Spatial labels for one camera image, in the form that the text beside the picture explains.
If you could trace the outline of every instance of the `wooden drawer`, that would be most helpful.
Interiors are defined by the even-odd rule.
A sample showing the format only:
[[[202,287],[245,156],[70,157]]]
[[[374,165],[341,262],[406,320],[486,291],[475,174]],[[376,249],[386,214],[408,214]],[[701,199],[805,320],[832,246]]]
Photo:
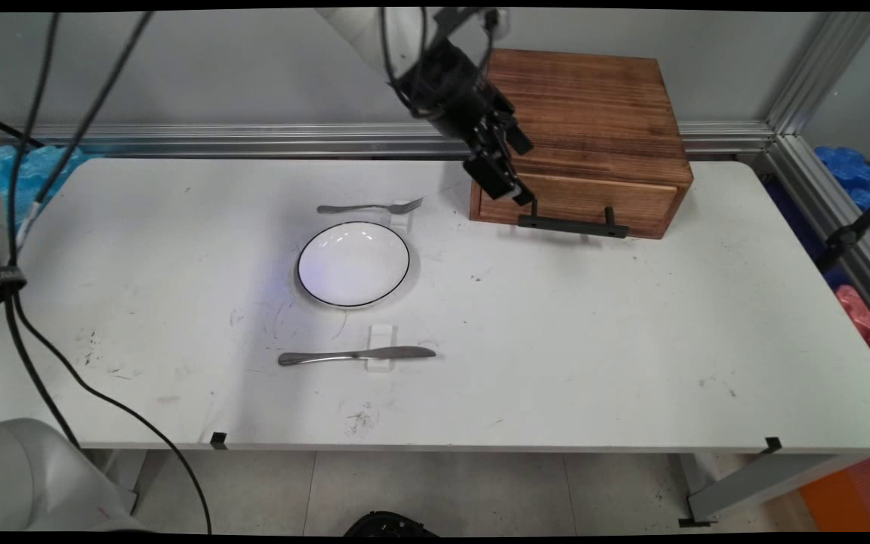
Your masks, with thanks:
[[[656,60],[497,49],[489,80],[515,106],[534,148],[512,165],[541,216],[605,223],[662,238],[693,175]],[[469,218],[514,224],[529,214],[473,183]]]
[[[677,196],[686,189],[666,185],[642,185],[621,181],[598,181],[569,177],[521,175],[522,182],[535,193],[538,213],[545,217],[605,223],[604,209],[613,206],[615,221],[629,227],[631,236],[659,238],[669,220]],[[490,199],[479,185],[472,183],[472,209],[477,221],[514,224],[528,206],[518,206],[512,199]]]

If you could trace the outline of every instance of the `table leg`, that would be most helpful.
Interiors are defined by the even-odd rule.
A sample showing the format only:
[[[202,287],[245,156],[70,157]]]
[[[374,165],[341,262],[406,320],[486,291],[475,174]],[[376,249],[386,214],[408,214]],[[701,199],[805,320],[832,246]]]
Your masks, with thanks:
[[[715,522],[725,512],[756,506],[776,496],[790,493],[868,457],[796,453],[762,455],[746,467],[728,474],[725,478],[712,481],[700,490],[693,489],[694,483],[690,482],[691,495],[687,500],[690,503],[690,515],[695,522]],[[681,461],[686,469],[690,459],[681,458]],[[688,471],[688,481],[691,478],[697,482],[702,481],[692,473],[694,469],[696,468]]]

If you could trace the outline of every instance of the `white table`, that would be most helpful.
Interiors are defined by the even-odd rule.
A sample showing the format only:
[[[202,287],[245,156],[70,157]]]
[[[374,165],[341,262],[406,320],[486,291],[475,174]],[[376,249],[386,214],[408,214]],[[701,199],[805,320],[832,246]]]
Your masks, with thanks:
[[[797,474],[870,455],[867,345],[754,173],[692,166],[664,239],[617,240],[469,221],[452,162],[96,159],[31,232],[23,303],[87,382],[182,448],[215,431],[228,448],[700,454],[777,437],[764,458],[801,459]],[[300,292],[312,235],[389,221],[318,204],[417,196],[390,299],[343,312]],[[276,364],[365,347],[372,324],[439,356],[390,374]],[[27,347],[84,447],[163,447]],[[0,307],[0,420],[21,416],[54,424]]]

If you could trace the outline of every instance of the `red object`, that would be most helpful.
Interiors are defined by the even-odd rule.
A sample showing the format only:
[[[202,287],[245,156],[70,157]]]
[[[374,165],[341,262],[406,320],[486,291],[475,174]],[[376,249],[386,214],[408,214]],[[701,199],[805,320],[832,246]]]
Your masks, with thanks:
[[[855,323],[855,327],[859,330],[861,338],[868,343],[870,347],[870,310],[865,306],[864,300],[857,290],[852,286],[840,286],[835,292],[838,301],[845,309],[845,313]]]

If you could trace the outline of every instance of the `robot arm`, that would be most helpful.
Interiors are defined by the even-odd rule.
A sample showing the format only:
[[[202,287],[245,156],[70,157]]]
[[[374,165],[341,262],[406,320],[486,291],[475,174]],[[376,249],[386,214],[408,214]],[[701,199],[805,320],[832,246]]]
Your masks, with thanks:
[[[512,168],[508,151],[510,145],[519,155],[532,149],[515,120],[515,108],[489,82],[481,66],[449,41],[449,35],[467,18],[483,13],[491,47],[492,40],[508,30],[505,11],[442,8],[432,20],[422,20],[420,8],[317,11],[367,65],[386,73],[415,117],[427,120],[446,137],[468,144],[470,155],[463,166],[488,196],[510,197],[519,206],[532,202],[535,197]],[[427,28],[434,32],[425,32]]]

